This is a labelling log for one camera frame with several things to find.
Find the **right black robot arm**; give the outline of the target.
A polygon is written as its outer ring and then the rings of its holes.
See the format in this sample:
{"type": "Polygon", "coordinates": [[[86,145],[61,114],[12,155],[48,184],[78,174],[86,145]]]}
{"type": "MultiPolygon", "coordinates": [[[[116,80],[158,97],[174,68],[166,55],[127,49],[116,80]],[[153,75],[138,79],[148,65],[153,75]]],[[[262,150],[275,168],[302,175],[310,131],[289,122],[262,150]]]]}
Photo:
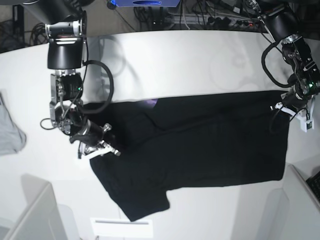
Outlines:
{"type": "Polygon", "coordinates": [[[25,0],[22,7],[44,24],[48,40],[47,67],[54,73],[50,77],[51,99],[49,120],[53,129],[69,137],[70,143],[79,142],[78,156],[89,159],[98,155],[121,152],[114,146],[112,126],[99,126],[89,119],[99,114],[112,102],[115,85],[110,69],[89,56],[87,41],[87,13],[78,0],[25,0]],[[109,78],[109,94],[96,109],[84,107],[85,76],[77,72],[81,67],[96,65],[109,78]]]}

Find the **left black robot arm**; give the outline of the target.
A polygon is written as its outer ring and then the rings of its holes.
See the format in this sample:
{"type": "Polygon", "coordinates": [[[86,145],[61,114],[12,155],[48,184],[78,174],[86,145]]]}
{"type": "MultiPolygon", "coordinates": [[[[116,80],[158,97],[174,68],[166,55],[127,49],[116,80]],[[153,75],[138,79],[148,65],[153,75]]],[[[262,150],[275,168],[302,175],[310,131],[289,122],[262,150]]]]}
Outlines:
{"type": "Polygon", "coordinates": [[[247,0],[243,6],[252,8],[273,40],[262,53],[261,65],[276,86],[288,89],[282,96],[280,110],[288,108],[295,115],[304,111],[309,116],[308,102],[320,92],[320,70],[303,38],[298,17],[286,0],[247,0]],[[293,71],[286,83],[276,80],[266,64],[268,53],[278,46],[283,60],[293,71]]]}

